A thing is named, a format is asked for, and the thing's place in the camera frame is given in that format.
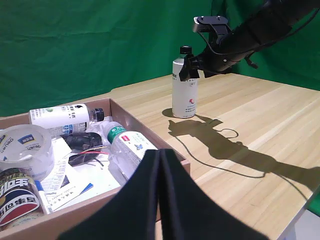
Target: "black robotic arm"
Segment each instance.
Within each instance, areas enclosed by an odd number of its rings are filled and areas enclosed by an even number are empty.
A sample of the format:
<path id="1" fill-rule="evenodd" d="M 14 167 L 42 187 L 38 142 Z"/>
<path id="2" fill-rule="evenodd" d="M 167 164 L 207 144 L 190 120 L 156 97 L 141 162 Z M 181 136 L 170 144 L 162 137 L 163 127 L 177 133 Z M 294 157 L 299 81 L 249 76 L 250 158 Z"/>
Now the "black robotic arm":
<path id="1" fill-rule="evenodd" d="M 293 35 L 306 26 L 318 13 L 320 0 L 266 0 L 261 8 L 234 30 L 223 16 L 198 16 L 194 18 L 193 31 L 199 33 L 207 46 L 197 56 L 188 54 L 179 73 L 180 80 L 199 78 L 198 70 L 211 77 L 225 73 L 242 59 L 253 68 L 250 60 L 255 52 Z M 311 18 L 296 31 L 292 26 L 314 11 Z M 209 33 L 208 41 L 202 33 Z"/>

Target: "packing tape roll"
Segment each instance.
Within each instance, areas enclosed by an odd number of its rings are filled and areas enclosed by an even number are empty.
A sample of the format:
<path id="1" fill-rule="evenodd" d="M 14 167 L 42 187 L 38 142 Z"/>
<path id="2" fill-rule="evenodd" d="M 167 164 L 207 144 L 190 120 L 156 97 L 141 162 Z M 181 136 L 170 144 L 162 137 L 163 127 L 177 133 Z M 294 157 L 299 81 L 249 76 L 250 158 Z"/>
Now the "packing tape roll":
<path id="1" fill-rule="evenodd" d="M 0 170 L 21 168 L 42 181 L 54 167 L 50 133 L 43 127 L 22 124 L 0 131 Z"/>

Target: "water bottle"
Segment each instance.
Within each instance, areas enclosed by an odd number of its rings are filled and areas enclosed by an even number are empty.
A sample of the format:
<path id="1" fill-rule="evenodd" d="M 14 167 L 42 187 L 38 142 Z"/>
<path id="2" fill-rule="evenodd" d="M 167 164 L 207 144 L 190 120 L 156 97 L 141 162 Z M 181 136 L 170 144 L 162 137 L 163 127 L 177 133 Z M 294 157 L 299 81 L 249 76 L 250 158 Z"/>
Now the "water bottle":
<path id="1" fill-rule="evenodd" d="M 103 134 L 111 144 L 111 160 L 117 164 L 126 179 L 135 172 L 146 150 L 157 150 L 143 134 L 127 131 L 116 121 L 106 124 Z"/>
<path id="2" fill-rule="evenodd" d="M 180 119 L 193 117 L 197 108 L 198 80 L 180 81 L 179 77 L 187 54 L 192 54 L 192 48 L 181 46 L 180 57 L 173 61 L 172 66 L 172 114 Z"/>
<path id="3" fill-rule="evenodd" d="M 85 132 L 91 123 L 103 121 L 104 118 L 102 108 L 90 109 L 83 103 L 29 111 L 29 123 L 47 129 L 52 137 Z"/>

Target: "wooden table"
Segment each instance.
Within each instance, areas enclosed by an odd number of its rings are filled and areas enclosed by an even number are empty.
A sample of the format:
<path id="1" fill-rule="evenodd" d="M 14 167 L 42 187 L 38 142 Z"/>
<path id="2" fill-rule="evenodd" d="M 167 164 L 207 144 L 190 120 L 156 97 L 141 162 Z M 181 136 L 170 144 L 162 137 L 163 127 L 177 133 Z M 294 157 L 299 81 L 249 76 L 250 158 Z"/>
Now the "wooden table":
<path id="1" fill-rule="evenodd" d="M 212 200 L 283 239 L 320 184 L 320 92 L 236 74 L 201 78 L 190 119 L 172 116 L 171 93 L 164 76 L 89 99 L 113 98 L 191 161 Z"/>

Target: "cardboard box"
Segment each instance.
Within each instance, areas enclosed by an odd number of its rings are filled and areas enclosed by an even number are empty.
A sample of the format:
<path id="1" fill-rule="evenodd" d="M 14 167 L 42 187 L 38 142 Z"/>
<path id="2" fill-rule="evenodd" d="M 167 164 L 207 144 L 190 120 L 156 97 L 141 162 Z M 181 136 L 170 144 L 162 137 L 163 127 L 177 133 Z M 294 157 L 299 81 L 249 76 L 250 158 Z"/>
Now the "cardboard box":
<path id="1" fill-rule="evenodd" d="M 119 122 L 127 130 L 142 133 L 158 149 L 171 149 L 164 140 L 148 129 L 144 124 L 134 118 L 110 98 L 84 102 L 90 108 L 102 108 L 105 116 L 112 116 L 113 120 Z M 20 114 L 0 119 L 0 129 L 10 126 L 28 124 L 28 114 Z M 176 155 L 182 166 L 190 173 L 190 163 L 176 150 Z M 1 240 L 55 240 L 58 235 L 71 227 L 82 222 L 93 213 L 102 208 L 111 198 L 117 194 L 120 188 L 105 192 L 83 202 L 58 210 L 51 214 L 42 216 L 30 222 L 0 232 Z"/>

